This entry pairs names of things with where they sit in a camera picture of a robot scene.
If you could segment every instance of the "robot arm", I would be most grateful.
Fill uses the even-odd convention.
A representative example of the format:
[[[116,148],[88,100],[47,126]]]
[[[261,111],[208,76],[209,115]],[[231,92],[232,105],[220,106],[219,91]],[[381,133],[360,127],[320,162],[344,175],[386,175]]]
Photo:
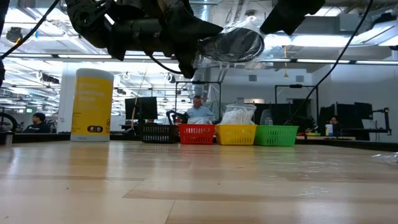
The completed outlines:
[[[98,48],[123,60],[127,50],[152,56],[163,52],[179,62],[186,78],[195,73],[192,62],[197,41],[217,35],[222,27],[193,15],[188,0],[66,0],[73,28]]]

